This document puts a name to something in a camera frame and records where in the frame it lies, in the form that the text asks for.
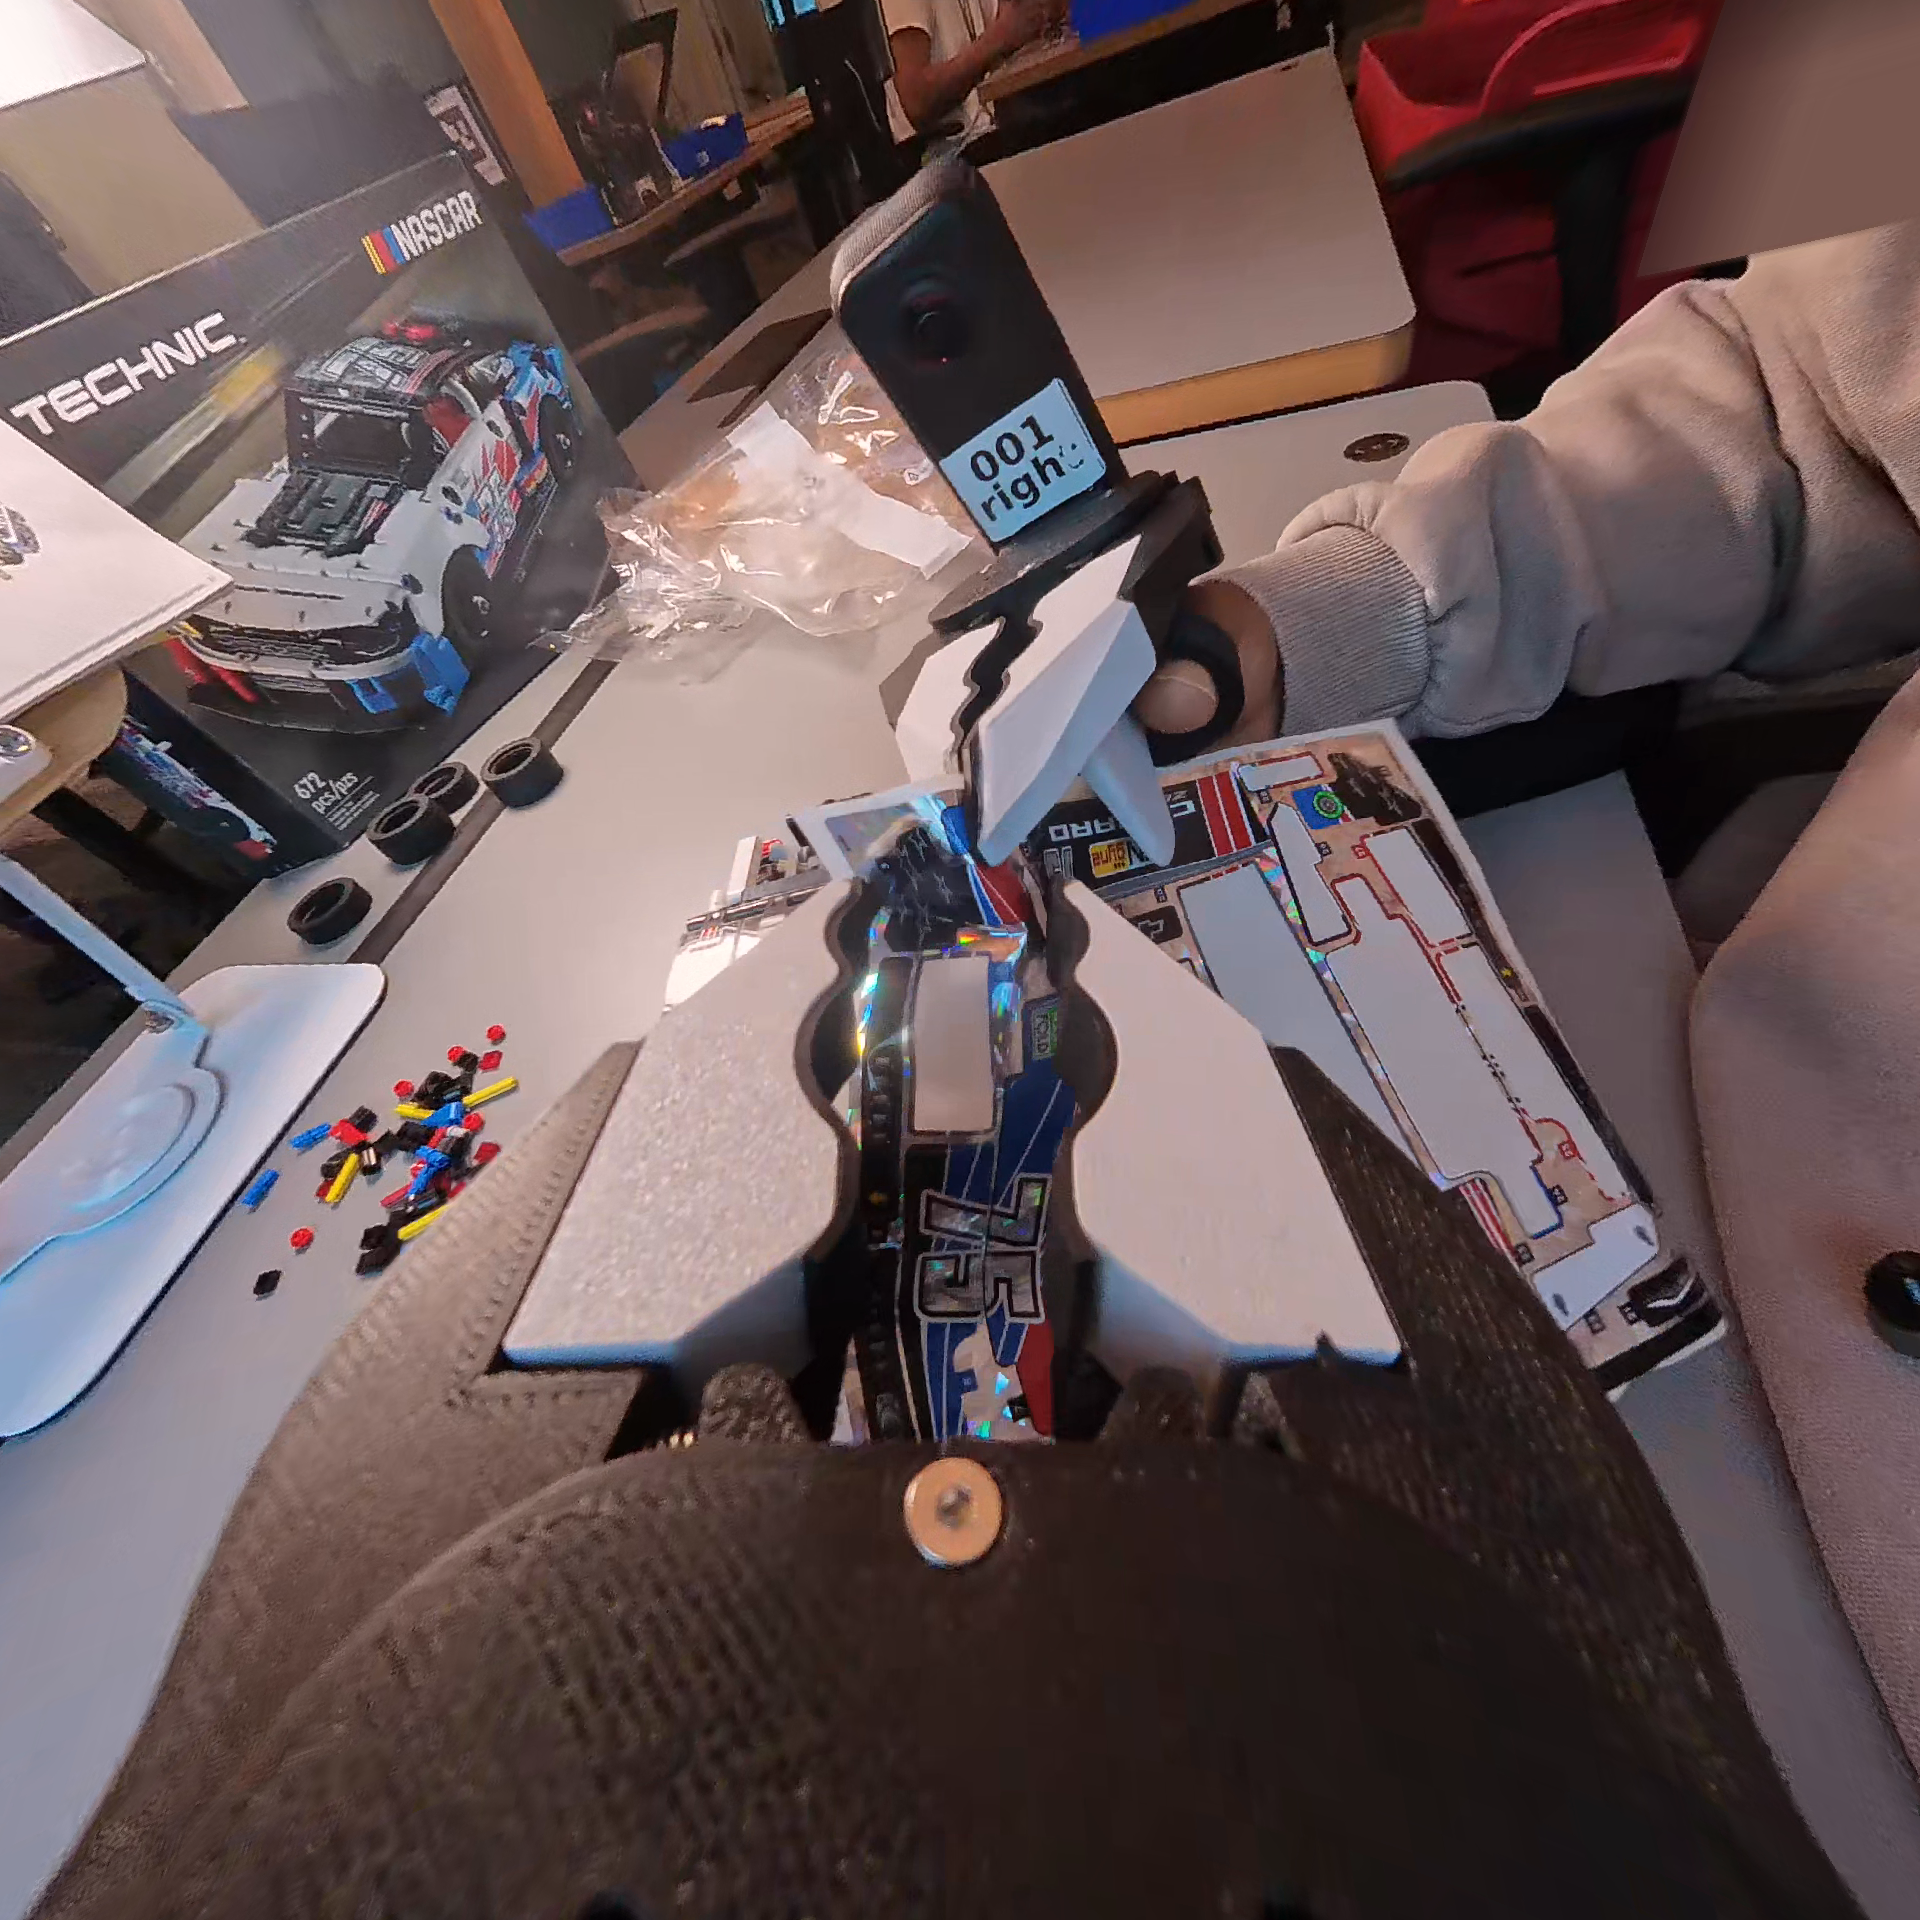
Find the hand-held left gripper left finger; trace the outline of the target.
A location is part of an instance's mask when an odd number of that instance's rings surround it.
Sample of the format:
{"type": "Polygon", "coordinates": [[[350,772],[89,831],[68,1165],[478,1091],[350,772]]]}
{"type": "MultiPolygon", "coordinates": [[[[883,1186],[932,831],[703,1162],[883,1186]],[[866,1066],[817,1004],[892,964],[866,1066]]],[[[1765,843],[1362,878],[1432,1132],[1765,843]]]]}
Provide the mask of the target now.
{"type": "Polygon", "coordinates": [[[506,1360],[805,1368],[805,1269],[851,1215],[855,1147],[813,1041],[846,993],[837,928],[855,896],[846,878],[821,886],[648,1032],[502,1339],[506,1360]]]}

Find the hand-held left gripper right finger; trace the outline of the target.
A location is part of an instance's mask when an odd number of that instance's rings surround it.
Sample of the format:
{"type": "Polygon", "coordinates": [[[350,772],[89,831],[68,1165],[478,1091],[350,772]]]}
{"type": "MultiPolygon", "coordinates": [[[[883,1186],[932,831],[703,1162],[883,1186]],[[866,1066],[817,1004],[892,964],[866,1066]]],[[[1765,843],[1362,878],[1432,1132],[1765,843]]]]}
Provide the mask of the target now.
{"type": "Polygon", "coordinates": [[[1053,889],[1069,1217],[1112,1373],[1402,1356],[1275,1053],[1083,882],[1053,889]]]}

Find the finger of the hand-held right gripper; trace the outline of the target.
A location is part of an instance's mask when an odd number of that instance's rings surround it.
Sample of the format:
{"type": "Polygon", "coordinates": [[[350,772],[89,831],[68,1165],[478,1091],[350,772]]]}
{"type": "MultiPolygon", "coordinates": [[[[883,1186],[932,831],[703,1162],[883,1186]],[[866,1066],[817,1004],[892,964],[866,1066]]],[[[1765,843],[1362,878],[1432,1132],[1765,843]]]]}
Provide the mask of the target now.
{"type": "Polygon", "coordinates": [[[1003,695],[1003,635],[926,638],[892,673],[892,727],[910,784],[953,784],[966,740],[1003,695]]]}
{"type": "Polygon", "coordinates": [[[1033,637],[969,740],[971,840],[1008,858],[1074,782],[1150,858],[1165,857],[1165,793],[1132,715],[1158,657],[1124,587],[1140,542],[1126,540],[1048,587],[1033,637]]]}

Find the sticker sheet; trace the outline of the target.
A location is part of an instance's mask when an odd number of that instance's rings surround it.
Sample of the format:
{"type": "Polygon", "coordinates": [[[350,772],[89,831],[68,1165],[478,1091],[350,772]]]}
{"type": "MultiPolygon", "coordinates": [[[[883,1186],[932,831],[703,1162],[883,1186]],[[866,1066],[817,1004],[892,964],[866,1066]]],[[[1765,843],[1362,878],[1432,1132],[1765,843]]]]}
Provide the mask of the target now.
{"type": "Polygon", "coordinates": [[[1044,968],[1056,886],[1081,882],[1278,1048],[1304,1053],[1455,1192],[1617,1399],[1725,1335],[1658,1201],[1507,941],[1446,805],[1388,732],[1267,743],[1161,772],[1154,862],[1096,797],[1058,804],[1006,862],[971,853],[937,786],[900,786],[740,841],[686,928],[679,1006],[832,877],[877,886],[852,998],[877,1282],[839,1437],[1058,1432],[1044,1299],[1053,1173],[1078,1108],[1044,968]]]}

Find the person's right forearm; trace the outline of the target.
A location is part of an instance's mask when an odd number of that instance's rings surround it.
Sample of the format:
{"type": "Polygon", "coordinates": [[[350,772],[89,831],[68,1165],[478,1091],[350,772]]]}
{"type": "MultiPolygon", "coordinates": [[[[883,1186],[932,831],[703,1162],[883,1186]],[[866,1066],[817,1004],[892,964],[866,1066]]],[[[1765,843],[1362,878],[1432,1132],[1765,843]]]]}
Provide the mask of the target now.
{"type": "Polygon", "coordinates": [[[1918,232],[1669,287],[1515,422],[1433,435],[1233,571],[1287,732],[1464,738],[1915,650],[1918,232]]]}

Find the pile of small lego pieces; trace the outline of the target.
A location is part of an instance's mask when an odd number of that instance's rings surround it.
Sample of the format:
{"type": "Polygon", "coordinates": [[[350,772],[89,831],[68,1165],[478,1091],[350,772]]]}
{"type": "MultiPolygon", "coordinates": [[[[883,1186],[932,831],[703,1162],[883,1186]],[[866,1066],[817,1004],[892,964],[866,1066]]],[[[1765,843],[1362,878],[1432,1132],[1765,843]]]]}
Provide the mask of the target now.
{"type": "Polygon", "coordinates": [[[288,1215],[251,1296],[273,1299],[296,1261],[327,1247],[329,1222],[343,1212],[363,1212],[350,1249],[361,1283],[417,1247],[502,1155],[490,1125],[493,1108],[518,1092],[506,1050],[508,1026],[486,1023],[477,1044],[451,1044],[441,1063],[396,1077],[385,1104],[361,1100],[282,1135],[232,1203],[248,1215],[273,1207],[288,1215]]]}

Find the lego set box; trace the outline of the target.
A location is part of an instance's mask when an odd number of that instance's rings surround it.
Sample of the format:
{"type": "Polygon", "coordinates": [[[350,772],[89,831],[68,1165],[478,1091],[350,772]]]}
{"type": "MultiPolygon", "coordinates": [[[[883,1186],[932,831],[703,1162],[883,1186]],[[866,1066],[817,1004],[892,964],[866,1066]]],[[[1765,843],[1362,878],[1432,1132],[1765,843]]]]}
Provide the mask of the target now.
{"type": "Polygon", "coordinates": [[[6,420],[228,574],[97,762],[230,877],[346,851],[558,660],[633,481],[451,155],[4,336],[6,420]]]}

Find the person's right hand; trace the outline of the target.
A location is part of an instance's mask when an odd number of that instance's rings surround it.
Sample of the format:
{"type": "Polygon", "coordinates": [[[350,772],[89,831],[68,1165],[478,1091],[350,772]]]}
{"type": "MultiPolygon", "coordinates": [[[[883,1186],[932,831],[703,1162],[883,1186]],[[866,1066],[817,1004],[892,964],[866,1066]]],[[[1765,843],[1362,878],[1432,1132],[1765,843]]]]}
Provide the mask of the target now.
{"type": "Polygon", "coordinates": [[[1182,595],[1178,618],[1187,627],[1204,625],[1233,645],[1241,707],[1231,724],[1222,721],[1221,684],[1211,667],[1198,659],[1164,655],[1134,699],[1137,724],[1151,738],[1171,740],[1180,748],[1176,757],[1195,751],[1187,735],[1201,735],[1201,748],[1278,735],[1284,724],[1284,662],[1257,602],[1230,579],[1201,579],[1182,595]]]}

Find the clear plastic bags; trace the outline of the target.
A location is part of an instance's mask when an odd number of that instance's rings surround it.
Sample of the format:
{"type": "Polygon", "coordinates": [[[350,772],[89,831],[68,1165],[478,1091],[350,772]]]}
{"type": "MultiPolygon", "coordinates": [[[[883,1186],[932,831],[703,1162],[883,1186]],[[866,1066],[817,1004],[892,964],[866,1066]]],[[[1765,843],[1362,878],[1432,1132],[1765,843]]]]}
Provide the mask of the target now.
{"type": "Polygon", "coordinates": [[[567,637],[682,682],[776,633],[856,659],[987,555],[834,323],[680,478],[600,516],[608,581],[567,637]]]}

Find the person's beige sweatshirt torso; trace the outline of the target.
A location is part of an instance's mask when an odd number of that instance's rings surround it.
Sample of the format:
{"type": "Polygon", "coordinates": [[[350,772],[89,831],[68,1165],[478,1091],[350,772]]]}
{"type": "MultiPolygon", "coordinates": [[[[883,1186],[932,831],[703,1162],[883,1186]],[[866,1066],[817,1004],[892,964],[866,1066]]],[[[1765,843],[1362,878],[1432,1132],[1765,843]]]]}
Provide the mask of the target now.
{"type": "Polygon", "coordinates": [[[1915,659],[1682,734],[1681,871],[1716,908],[1691,1011],[1736,1317],[1859,1649],[1915,1747],[1915,1356],[1867,1270],[1915,1253],[1915,659]]]}

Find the red chair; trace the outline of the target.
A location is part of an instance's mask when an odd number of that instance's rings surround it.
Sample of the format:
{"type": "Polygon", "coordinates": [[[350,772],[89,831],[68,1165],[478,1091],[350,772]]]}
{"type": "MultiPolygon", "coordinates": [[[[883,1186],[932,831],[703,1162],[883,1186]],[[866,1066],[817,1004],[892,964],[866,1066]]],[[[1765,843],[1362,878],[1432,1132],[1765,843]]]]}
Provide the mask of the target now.
{"type": "Polygon", "coordinates": [[[1408,383],[1538,397],[1691,276],[1647,242],[1716,3],[1432,5],[1355,113],[1416,302],[1408,383]]]}

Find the white instruction booklet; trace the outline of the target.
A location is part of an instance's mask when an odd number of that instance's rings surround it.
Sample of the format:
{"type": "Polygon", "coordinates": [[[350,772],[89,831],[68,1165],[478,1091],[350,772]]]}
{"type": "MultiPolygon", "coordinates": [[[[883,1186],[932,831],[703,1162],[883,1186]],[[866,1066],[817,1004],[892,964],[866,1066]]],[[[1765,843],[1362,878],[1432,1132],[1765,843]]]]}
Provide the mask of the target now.
{"type": "Polygon", "coordinates": [[[2,717],[140,650],[230,574],[2,428],[2,717]]]}

